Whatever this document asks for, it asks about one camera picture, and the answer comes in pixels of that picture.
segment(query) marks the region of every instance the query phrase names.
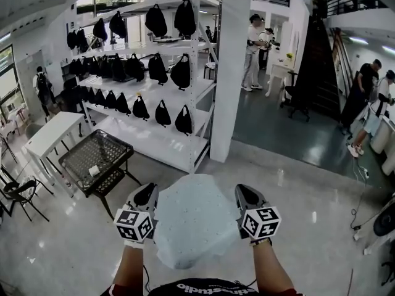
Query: white cube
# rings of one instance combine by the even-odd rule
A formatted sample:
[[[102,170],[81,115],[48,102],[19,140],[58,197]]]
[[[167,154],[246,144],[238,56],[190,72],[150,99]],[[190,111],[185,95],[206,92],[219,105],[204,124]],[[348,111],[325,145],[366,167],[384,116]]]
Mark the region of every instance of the white cube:
[[[114,218],[119,234],[126,240],[142,242],[154,229],[147,212],[119,209]]]
[[[276,207],[265,207],[257,210],[246,210],[242,227],[255,240],[272,237],[281,223]]]

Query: sneaker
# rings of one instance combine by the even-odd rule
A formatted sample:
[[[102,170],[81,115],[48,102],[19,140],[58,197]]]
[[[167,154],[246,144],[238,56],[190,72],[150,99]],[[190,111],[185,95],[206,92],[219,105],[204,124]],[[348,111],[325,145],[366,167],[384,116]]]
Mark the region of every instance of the sneaker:
[[[253,84],[253,85],[251,86],[251,89],[252,89],[252,90],[262,90],[263,87],[262,87],[260,84],[257,84],[257,85]]]
[[[365,153],[362,150],[362,146],[361,145],[355,146],[355,150],[358,152],[359,155],[364,155],[364,153]]]
[[[246,86],[241,86],[241,89],[246,90],[247,92],[251,92],[252,89],[251,88],[247,88]]]
[[[352,145],[348,145],[347,146],[348,151],[350,152],[350,154],[354,157],[354,158],[358,158],[359,154],[356,151],[356,148]]]

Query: staircase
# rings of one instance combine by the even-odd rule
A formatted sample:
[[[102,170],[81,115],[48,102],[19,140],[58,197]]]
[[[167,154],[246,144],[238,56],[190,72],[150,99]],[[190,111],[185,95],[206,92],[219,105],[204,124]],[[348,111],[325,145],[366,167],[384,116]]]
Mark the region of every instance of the staircase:
[[[296,86],[309,84],[313,95],[310,108],[335,120],[340,117],[339,92],[332,49],[323,23],[317,29],[310,17],[306,46]]]

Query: shelf board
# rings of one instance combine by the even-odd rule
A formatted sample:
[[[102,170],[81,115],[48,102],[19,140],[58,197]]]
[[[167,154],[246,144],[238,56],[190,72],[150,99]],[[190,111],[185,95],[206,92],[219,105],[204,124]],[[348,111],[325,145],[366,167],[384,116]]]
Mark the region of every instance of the shelf board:
[[[81,23],[81,27],[89,27],[95,25],[99,19],[109,22],[111,18],[119,11],[122,17],[132,17],[136,15],[145,15],[150,8],[155,4],[158,4],[162,11],[176,10],[183,0],[148,0],[139,3],[134,3],[129,6],[120,7],[116,10],[112,10],[105,14],[101,14],[98,17],[88,19]],[[218,1],[216,0],[201,0],[201,7],[218,7]]]
[[[209,48],[209,43],[198,42],[198,51]],[[73,59],[83,58],[83,57],[100,57],[100,56],[113,56],[118,55],[150,55],[159,53],[161,55],[182,55],[184,53],[189,54],[191,52],[191,41],[184,40],[174,43],[157,43],[157,42],[133,42],[125,44],[115,44],[115,45],[105,45],[99,48],[92,49],[82,54],[73,55]]]
[[[143,155],[189,173],[189,141],[179,139],[178,136],[162,136],[112,117],[106,117],[94,127],[94,129],[98,128],[131,144],[135,151]],[[198,136],[191,138],[194,146],[194,161],[196,161],[207,147],[208,140]]]
[[[130,100],[127,98],[127,101],[128,101],[128,105],[130,106],[130,111],[131,111],[132,110],[131,107],[133,106],[134,100]],[[174,107],[169,107],[166,105],[168,114],[170,115],[170,119],[172,120],[172,124],[170,124],[166,127],[163,127],[162,125],[158,124],[155,119],[155,110],[159,104],[159,101],[154,103],[154,102],[149,102],[149,101],[144,100],[144,103],[146,104],[148,114],[150,115],[150,118],[147,121],[144,121],[142,118],[135,117],[133,114],[131,114],[130,116],[127,116],[126,114],[118,112],[114,109],[105,109],[104,107],[102,107],[100,105],[96,106],[95,104],[90,104],[88,102],[86,102],[85,104],[86,104],[86,107],[91,110],[95,110],[95,111],[105,114],[107,116],[117,118],[117,119],[122,120],[125,123],[128,123],[132,126],[144,129],[147,132],[152,132],[152,133],[156,133],[156,134],[163,135],[166,137],[170,137],[170,138],[176,139],[178,141],[188,141],[189,140],[189,136],[187,136],[184,133],[179,132],[174,125],[174,122],[177,119],[178,114],[181,112],[181,109],[176,109]],[[204,123],[207,121],[208,117],[209,117],[208,112],[196,109],[196,111],[193,115],[194,134],[195,135],[199,132],[199,130],[202,129],[202,127],[204,126]]]
[[[113,90],[113,92],[123,92],[126,96],[136,98],[136,93],[140,93],[144,101],[146,99],[155,100],[159,103],[160,100],[164,100],[166,106],[182,106],[190,102],[189,88],[185,91],[178,89],[170,75],[168,74],[168,81],[163,85],[159,85],[157,80],[152,80],[146,73],[146,77],[143,81],[137,82],[135,79],[128,82],[117,82],[112,79],[102,79],[96,76],[90,76],[89,78],[80,82],[81,86],[92,87],[95,89]],[[216,84],[209,79],[203,79],[198,77],[196,84],[193,86],[195,93],[196,102],[199,102],[204,94],[207,94],[207,90],[213,88]]]

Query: black t-shirt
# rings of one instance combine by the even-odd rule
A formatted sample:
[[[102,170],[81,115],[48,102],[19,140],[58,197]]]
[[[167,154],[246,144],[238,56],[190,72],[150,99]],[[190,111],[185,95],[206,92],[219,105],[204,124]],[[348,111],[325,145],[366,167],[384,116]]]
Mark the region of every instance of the black t-shirt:
[[[185,295],[264,295],[264,296],[302,296],[290,289],[279,294],[260,294],[256,290],[241,284],[222,279],[183,279],[178,282],[162,285],[149,293],[149,296],[185,296]],[[142,296],[133,293],[123,286],[111,286],[102,296]]]
[[[362,74],[362,87],[368,97],[373,88],[373,78],[378,80],[378,73],[371,68],[370,64],[363,64],[359,72]]]

